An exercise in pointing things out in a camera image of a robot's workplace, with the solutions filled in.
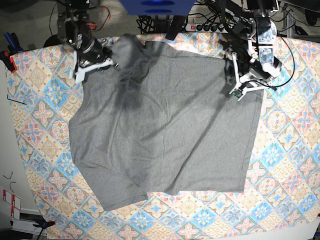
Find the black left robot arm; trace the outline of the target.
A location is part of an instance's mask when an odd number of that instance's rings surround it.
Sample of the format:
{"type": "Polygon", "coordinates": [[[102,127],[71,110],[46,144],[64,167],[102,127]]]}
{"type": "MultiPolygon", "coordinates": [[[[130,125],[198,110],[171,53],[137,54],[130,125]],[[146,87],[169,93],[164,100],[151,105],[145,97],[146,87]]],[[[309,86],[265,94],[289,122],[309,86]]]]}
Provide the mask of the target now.
{"type": "Polygon", "coordinates": [[[234,37],[235,42],[225,43],[225,57],[232,61],[235,80],[229,92],[240,101],[248,92],[264,89],[276,90],[271,81],[280,76],[282,63],[274,55],[274,41],[277,36],[276,25],[270,13],[279,11],[277,0],[242,0],[243,13],[248,13],[250,32],[243,39],[226,23],[227,2],[221,8],[224,29],[234,37]]]}

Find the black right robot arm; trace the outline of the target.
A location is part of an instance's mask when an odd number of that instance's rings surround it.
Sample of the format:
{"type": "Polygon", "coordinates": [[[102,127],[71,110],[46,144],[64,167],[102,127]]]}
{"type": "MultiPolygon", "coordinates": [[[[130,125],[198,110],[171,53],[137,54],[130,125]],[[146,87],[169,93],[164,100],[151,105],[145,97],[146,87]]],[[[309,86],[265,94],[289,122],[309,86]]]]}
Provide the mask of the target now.
{"type": "Polygon", "coordinates": [[[94,32],[101,30],[89,19],[89,11],[106,10],[105,23],[111,14],[99,0],[57,0],[57,38],[74,50],[75,67],[89,67],[102,64],[112,57],[112,51],[103,46],[94,32]]]}

